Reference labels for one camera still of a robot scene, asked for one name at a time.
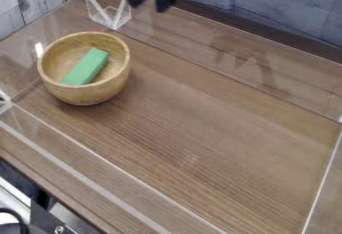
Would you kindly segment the green rectangular block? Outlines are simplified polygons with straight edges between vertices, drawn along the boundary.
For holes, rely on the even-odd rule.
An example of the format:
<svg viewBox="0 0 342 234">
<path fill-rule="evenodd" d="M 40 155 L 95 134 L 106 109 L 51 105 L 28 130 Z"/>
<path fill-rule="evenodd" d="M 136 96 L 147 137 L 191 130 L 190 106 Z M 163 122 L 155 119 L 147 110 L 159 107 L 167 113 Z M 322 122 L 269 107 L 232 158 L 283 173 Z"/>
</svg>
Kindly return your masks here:
<svg viewBox="0 0 342 234">
<path fill-rule="evenodd" d="M 108 53 L 98 48 L 91 48 L 64 75 L 61 83 L 76 86 L 91 83 L 107 61 Z"/>
</svg>

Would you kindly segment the wooden bowl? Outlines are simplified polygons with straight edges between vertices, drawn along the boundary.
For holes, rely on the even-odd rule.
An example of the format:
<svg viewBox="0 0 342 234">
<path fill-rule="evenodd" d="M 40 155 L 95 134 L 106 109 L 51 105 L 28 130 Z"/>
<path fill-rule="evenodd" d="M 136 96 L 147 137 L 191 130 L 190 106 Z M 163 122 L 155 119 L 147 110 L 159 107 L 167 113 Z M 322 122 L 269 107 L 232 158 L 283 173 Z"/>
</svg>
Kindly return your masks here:
<svg viewBox="0 0 342 234">
<path fill-rule="evenodd" d="M 61 79 L 91 48 L 108 53 L 108 61 L 94 81 L 67 85 Z M 126 42 L 104 32 L 79 32 L 55 40 L 37 60 L 37 72 L 48 92 L 63 102 L 90 106 L 110 100 L 130 76 L 130 49 Z"/>
</svg>

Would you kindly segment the clear acrylic corner bracket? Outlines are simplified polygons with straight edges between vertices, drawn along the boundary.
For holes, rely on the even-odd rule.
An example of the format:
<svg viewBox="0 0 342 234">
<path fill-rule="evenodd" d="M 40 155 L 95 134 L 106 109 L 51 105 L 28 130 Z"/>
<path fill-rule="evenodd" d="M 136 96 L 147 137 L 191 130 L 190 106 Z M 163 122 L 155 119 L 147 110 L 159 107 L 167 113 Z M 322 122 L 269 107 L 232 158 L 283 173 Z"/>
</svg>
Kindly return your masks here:
<svg viewBox="0 0 342 234">
<path fill-rule="evenodd" d="M 103 8 L 96 0 L 86 0 L 90 19 L 111 30 L 118 30 L 131 20 L 131 6 L 120 0 L 119 6 Z"/>
</svg>

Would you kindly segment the black metal bracket with screw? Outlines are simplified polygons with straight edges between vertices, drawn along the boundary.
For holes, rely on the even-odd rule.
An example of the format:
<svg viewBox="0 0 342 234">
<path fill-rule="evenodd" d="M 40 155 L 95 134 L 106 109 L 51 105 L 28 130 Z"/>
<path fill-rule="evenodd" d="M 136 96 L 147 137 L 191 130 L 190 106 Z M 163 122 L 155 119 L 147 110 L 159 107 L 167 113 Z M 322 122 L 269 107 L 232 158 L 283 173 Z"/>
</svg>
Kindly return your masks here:
<svg viewBox="0 0 342 234">
<path fill-rule="evenodd" d="M 29 223 L 43 231 L 41 234 L 79 234 L 52 213 L 55 204 L 55 201 L 49 201 L 48 204 L 43 206 L 32 200 Z"/>
</svg>

